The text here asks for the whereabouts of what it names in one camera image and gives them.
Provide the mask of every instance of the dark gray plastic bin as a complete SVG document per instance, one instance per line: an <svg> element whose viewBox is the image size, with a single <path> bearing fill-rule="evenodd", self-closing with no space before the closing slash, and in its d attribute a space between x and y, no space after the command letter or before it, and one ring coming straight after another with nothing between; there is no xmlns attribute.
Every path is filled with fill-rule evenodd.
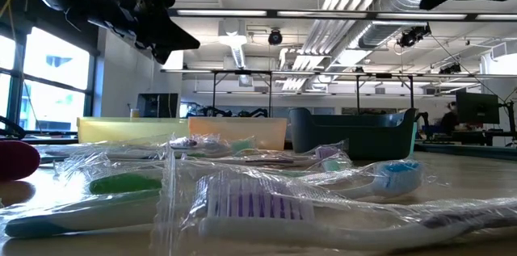
<svg viewBox="0 0 517 256"><path fill-rule="evenodd" d="M416 110L394 115L311 115L303 107L289 112L292 147L303 153L348 139L352 160L397 160L410 155Z"/></svg>

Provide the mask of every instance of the storage bin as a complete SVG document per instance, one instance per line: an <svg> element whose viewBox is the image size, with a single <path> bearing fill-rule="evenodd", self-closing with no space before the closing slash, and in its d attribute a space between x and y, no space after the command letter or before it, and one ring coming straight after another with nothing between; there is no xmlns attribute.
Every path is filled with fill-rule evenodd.
<svg viewBox="0 0 517 256"><path fill-rule="evenodd" d="M127 141L175 134L188 136L185 119L174 118L78 118L79 143Z"/></svg>
<svg viewBox="0 0 517 256"><path fill-rule="evenodd" d="M348 139L352 160L407 158L414 135L415 109L393 115L311 115L305 108L289 112L292 147L303 153L322 144Z"/></svg>
<svg viewBox="0 0 517 256"><path fill-rule="evenodd" d="M284 150L287 119L191 117L188 128L192 135L220 134L227 141L255 137L257 148Z"/></svg>

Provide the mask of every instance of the computer monitor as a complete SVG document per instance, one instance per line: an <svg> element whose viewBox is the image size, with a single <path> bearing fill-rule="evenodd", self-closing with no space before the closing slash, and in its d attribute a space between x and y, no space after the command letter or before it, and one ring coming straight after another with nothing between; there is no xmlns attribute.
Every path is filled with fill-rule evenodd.
<svg viewBox="0 0 517 256"><path fill-rule="evenodd" d="M137 106L143 118L175 118L178 94L139 94Z"/></svg>
<svg viewBox="0 0 517 256"><path fill-rule="evenodd" d="M499 101L495 94L456 93L460 123L499 124Z"/></svg>

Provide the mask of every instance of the plastic bag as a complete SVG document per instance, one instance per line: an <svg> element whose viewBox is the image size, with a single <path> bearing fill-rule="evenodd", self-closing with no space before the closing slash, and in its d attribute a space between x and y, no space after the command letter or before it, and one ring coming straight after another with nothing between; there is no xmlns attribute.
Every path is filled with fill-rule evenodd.
<svg viewBox="0 0 517 256"><path fill-rule="evenodd" d="M516 198L374 204L248 166L169 163L153 230L156 255L397 250L517 225ZM397 172L400 167L396 162L377 165L374 170ZM396 186L392 175L377 174L380 183L390 184L374 191Z"/></svg>
<svg viewBox="0 0 517 256"><path fill-rule="evenodd" d="M192 135L171 141L170 146L176 150L176 157L181 158L185 153L189 157L219 158L232 156L243 150L256 149L254 137L243 140L220 140L217 134Z"/></svg>
<svg viewBox="0 0 517 256"><path fill-rule="evenodd" d="M270 166L284 169L293 168L307 171L321 171L350 168L352 163L346 151L347 141L341 141L332 145L321 145L301 154L294 153L293 151L242 149L233 156L206 158L184 154L182 159L243 166Z"/></svg>
<svg viewBox="0 0 517 256"><path fill-rule="evenodd" d="M146 140L153 143L142 145L145 139L139 139L138 145L133 144L134 141L102 142L70 149L70 155L62 163L55 164L56 178L66 185L75 174L81 174L86 179L86 190L94 194L159 188L156 181L161 180L163 160L174 156L170 138L160 136ZM147 174L159 176L148 178ZM102 182L102 178L111 179Z"/></svg>
<svg viewBox="0 0 517 256"><path fill-rule="evenodd" d="M0 237L50 237L151 224L158 199L155 190L85 195L80 200L39 207L13 205L0 210Z"/></svg>

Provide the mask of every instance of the red object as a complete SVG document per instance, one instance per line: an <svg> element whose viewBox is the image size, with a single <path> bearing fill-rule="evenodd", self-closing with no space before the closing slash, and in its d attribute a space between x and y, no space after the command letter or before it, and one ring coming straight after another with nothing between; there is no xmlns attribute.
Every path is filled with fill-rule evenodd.
<svg viewBox="0 0 517 256"><path fill-rule="evenodd" d="M22 141L0 141L0 182L26 178L40 166L40 154Z"/></svg>

